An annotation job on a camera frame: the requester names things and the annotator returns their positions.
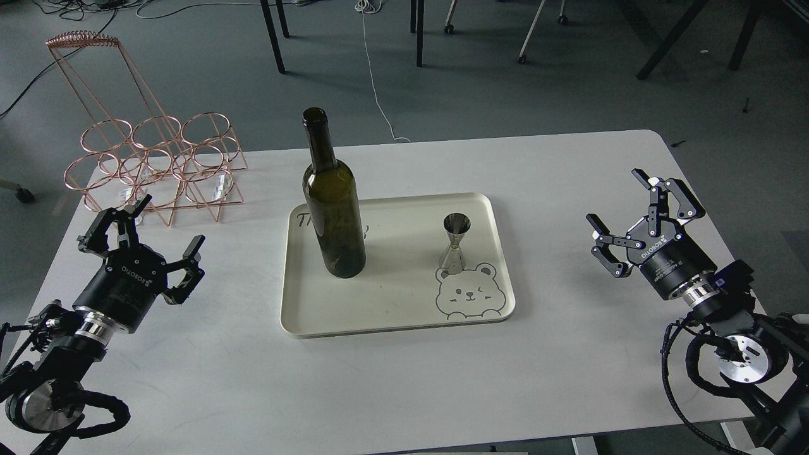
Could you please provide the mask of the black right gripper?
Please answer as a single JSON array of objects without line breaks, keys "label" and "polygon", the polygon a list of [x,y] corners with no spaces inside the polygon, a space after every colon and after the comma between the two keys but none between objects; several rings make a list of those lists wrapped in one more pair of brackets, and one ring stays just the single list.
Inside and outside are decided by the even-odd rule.
[{"label": "black right gripper", "polygon": [[[705,208],[682,179],[651,178],[641,168],[633,168],[631,173],[649,192],[647,216],[628,231],[629,236],[620,237],[613,236],[598,215],[587,214],[595,241],[590,253],[613,277],[628,277],[633,266],[638,266],[662,299],[679,298],[679,289],[686,282],[717,271],[683,227],[704,217]],[[610,246],[627,248],[629,262],[618,261]]]}]

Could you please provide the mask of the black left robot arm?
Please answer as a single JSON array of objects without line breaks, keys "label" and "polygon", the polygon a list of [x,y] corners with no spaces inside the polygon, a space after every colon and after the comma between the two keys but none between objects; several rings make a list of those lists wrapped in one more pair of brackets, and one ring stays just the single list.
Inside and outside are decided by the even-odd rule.
[{"label": "black left robot arm", "polygon": [[142,244],[136,219],[150,204],[146,195],[122,209],[98,213],[78,237],[81,252],[103,260],[72,309],[57,301],[26,324],[6,323],[2,333],[28,331],[23,348],[40,352],[37,363],[13,355],[2,372],[2,403],[12,424],[44,434],[35,454],[58,454],[72,438],[89,439],[117,432],[131,418],[119,398],[88,391],[82,385],[93,363],[104,359],[115,333],[133,333],[157,296],[170,305],[188,299],[204,276],[195,236],[181,259],[168,262]]}]

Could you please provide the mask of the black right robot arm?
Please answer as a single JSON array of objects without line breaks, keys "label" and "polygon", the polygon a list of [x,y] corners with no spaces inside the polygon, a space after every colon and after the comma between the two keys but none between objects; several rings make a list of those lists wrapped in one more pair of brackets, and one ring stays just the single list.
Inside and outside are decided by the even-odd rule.
[{"label": "black right robot arm", "polygon": [[756,313],[752,268],[734,261],[719,270],[685,226],[706,213],[682,179],[631,172],[649,193],[648,211],[624,236],[610,233],[595,214],[590,253],[613,277],[639,270],[663,300],[683,299],[690,311],[670,323],[660,349],[664,392],[696,437],[730,454],[741,450],[700,431],[680,409],[669,381],[669,357],[678,335],[691,342],[684,364],[691,383],[717,397],[739,399],[765,431],[752,454],[806,454],[807,317]]}]

